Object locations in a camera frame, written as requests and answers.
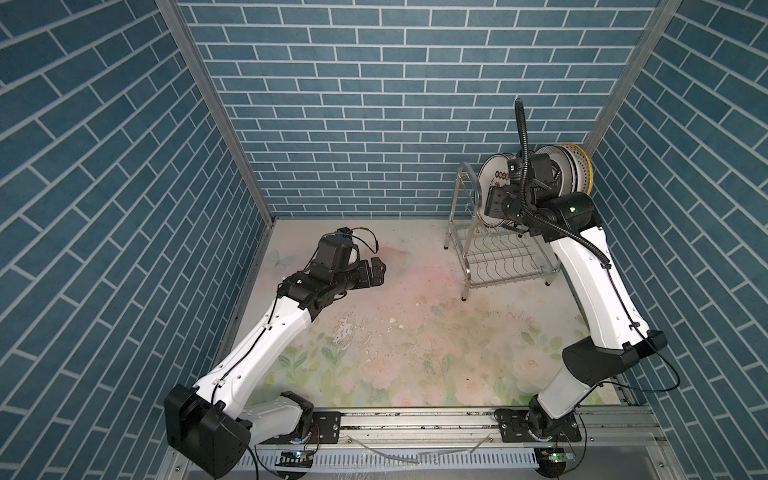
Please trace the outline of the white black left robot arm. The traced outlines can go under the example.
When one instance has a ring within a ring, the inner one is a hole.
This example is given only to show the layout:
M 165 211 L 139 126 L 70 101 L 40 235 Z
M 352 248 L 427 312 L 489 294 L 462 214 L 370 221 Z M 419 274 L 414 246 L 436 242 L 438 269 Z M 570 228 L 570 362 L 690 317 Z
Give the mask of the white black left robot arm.
M 285 391 L 246 410 L 248 399 L 283 350 L 319 313 L 348 291 L 383 284 L 386 266 L 377 257 L 342 271 L 313 267 L 284 279 L 275 299 L 250 333 L 193 386 L 174 386 L 164 399 L 170 447 L 215 479 L 227 475 L 256 443 L 312 436 L 313 404 Z

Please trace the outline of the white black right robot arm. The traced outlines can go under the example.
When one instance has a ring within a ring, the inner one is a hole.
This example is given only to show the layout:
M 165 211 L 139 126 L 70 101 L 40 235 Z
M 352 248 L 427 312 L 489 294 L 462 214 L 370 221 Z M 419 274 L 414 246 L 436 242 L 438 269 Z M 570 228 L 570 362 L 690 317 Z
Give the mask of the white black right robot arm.
M 561 369 L 529 403 L 530 434 L 549 440 L 573 425 L 575 408 L 596 386 L 659 354 L 668 340 L 648 325 L 630 299 L 588 194 L 540 201 L 531 188 L 493 186 L 485 212 L 524 225 L 551 246 L 588 325 L 588 336 L 563 349 Z

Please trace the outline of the stainless steel dish rack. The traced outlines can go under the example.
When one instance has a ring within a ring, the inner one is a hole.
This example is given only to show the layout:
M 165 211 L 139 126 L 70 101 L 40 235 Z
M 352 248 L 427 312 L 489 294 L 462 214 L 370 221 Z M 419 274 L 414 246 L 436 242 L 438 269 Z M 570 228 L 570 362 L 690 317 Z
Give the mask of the stainless steel dish rack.
M 473 289 L 541 279 L 547 286 L 562 264 L 539 237 L 504 222 L 486 223 L 481 214 L 481 184 L 472 165 L 462 162 L 455 175 L 443 248 L 456 254 L 463 284 L 460 299 Z

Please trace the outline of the white plates stack middle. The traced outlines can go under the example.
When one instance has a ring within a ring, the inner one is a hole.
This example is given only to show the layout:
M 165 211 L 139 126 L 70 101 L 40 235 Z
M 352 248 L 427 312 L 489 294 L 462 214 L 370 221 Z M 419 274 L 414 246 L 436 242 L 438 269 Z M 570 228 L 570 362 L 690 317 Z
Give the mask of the white plates stack middle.
M 552 180 L 544 182 L 551 185 L 559 196 L 577 192 L 573 188 L 573 160 L 560 144 L 543 146 L 534 154 L 546 155 L 549 158 Z

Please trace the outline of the yellow rimmed rear plate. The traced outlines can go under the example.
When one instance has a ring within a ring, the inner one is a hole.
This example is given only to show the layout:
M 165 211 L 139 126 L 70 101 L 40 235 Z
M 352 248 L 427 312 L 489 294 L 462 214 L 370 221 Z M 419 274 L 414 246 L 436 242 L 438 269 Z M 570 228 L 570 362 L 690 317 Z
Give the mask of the yellow rimmed rear plate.
M 589 156 L 582 147 L 573 143 L 563 143 L 560 144 L 560 147 L 565 150 L 574 163 L 574 190 L 590 195 L 594 186 L 594 172 Z

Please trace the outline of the left base circuit board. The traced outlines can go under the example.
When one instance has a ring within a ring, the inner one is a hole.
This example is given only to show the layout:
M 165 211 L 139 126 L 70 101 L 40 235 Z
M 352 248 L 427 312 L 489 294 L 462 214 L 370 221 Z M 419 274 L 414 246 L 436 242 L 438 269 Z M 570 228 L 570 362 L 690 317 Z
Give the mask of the left base circuit board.
M 314 452 L 308 451 L 282 451 L 277 457 L 275 467 L 278 470 L 310 469 L 314 463 L 314 456 Z

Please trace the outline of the base circuit board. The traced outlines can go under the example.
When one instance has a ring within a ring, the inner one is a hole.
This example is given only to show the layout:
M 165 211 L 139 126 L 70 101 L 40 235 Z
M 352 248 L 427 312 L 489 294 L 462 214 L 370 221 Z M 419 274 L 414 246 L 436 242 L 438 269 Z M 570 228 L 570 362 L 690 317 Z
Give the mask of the base circuit board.
M 547 479 L 555 479 L 567 470 L 569 461 L 575 459 L 575 454 L 562 448 L 537 448 L 534 450 L 537 467 L 536 473 Z
M 278 470 L 310 469 L 314 463 L 314 456 L 314 452 L 308 451 L 282 451 L 277 457 L 275 467 Z

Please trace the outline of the right base circuit board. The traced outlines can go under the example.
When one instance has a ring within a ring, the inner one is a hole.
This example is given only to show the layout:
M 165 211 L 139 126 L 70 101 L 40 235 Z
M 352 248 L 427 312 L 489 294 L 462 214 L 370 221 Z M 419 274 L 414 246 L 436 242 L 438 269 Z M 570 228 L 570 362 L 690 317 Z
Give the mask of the right base circuit board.
M 537 448 L 534 450 L 537 467 L 536 473 L 547 479 L 555 479 L 567 470 L 569 461 L 575 459 L 575 454 L 562 448 Z

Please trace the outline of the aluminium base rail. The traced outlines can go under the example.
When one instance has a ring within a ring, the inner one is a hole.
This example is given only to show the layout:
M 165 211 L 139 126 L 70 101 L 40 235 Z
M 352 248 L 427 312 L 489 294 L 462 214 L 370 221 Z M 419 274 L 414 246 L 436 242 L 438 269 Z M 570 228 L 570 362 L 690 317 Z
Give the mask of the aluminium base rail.
M 555 479 L 680 479 L 684 472 L 654 414 L 642 406 L 587 406 L 549 440 L 530 434 L 521 407 L 318 408 L 304 443 L 256 443 L 219 479 L 547 479 L 537 448 L 575 454 Z M 314 452 L 310 469 L 278 470 L 282 451 Z M 215 479 L 172 448 L 163 479 Z

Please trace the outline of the aluminium right corner post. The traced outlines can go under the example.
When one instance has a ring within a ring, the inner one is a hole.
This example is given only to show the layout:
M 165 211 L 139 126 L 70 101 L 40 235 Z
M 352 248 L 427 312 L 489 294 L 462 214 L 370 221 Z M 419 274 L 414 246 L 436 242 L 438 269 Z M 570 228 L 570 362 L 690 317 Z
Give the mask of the aluminium right corner post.
M 605 105 L 585 137 L 583 148 L 591 159 L 681 3 L 681 0 L 661 0 L 650 15 L 637 45 L 628 56 Z

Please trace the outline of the aluminium corner post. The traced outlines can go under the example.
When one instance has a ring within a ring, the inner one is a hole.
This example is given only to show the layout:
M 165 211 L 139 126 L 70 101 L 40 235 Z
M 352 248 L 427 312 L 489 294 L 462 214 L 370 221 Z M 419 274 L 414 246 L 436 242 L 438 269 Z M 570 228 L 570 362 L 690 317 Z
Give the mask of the aluminium corner post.
M 156 5 L 268 230 L 275 219 L 177 1 Z
M 681 3 L 681 0 L 661 0 L 650 15 L 637 45 L 628 56 L 605 105 L 585 137 L 583 148 L 591 159 Z

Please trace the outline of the aluminium left corner post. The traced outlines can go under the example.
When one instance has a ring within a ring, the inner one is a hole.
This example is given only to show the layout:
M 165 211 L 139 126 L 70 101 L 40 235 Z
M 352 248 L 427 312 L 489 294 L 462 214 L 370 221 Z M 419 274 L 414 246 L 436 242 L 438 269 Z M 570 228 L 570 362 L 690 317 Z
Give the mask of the aluminium left corner post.
M 156 5 L 268 230 L 275 219 L 177 1 Z

